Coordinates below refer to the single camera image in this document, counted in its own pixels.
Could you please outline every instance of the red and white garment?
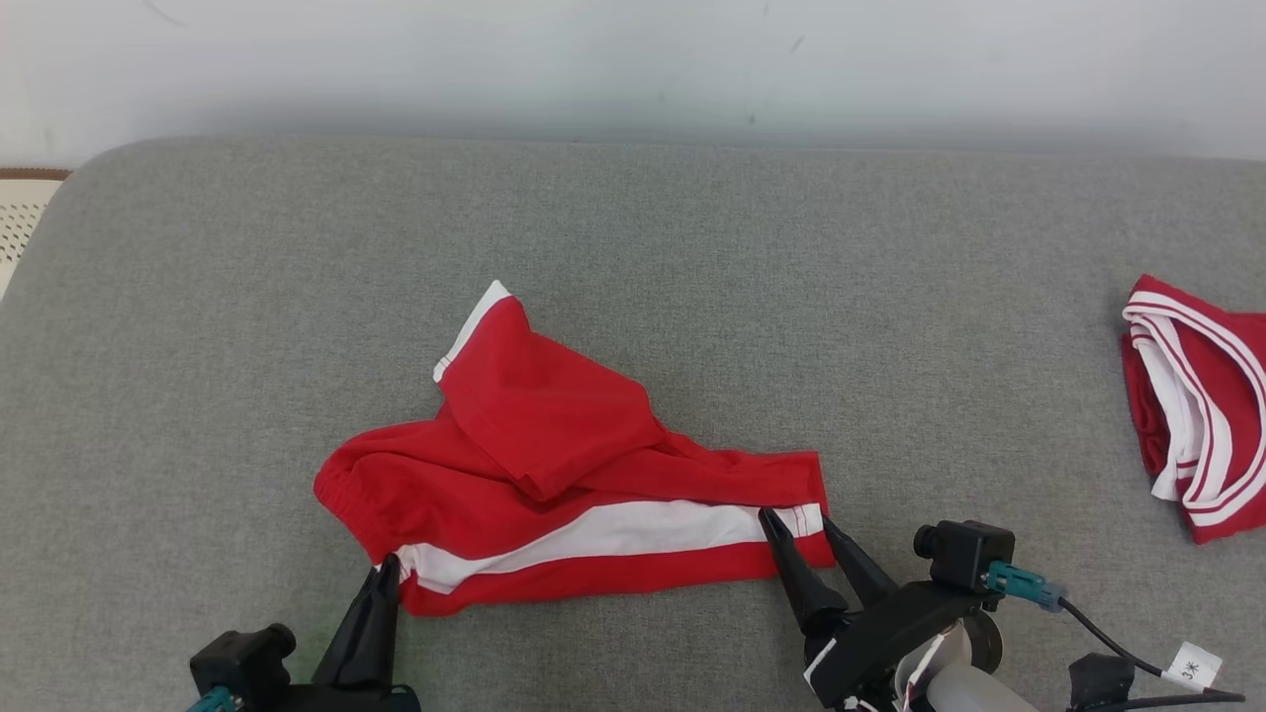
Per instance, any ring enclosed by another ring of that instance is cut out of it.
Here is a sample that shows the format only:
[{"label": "red and white garment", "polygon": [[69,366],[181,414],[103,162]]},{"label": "red and white garment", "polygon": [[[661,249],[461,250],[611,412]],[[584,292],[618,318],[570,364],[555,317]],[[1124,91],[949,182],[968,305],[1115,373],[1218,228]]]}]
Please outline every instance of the red and white garment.
[{"label": "red and white garment", "polygon": [[1143,275],[1124,317],[1152,494],[1181,504],[1196,544],[1266,523],[1266,314],[1231,314]]},{"label": "red and white garment", "polygon": [[414,614],[774,576],[760,507],[832,564],[815,452],[667,431],[639,384],[534,333],[500,283],[434,379],[433,421],[352,438],[314,485],[371,560],[399,555]]}]

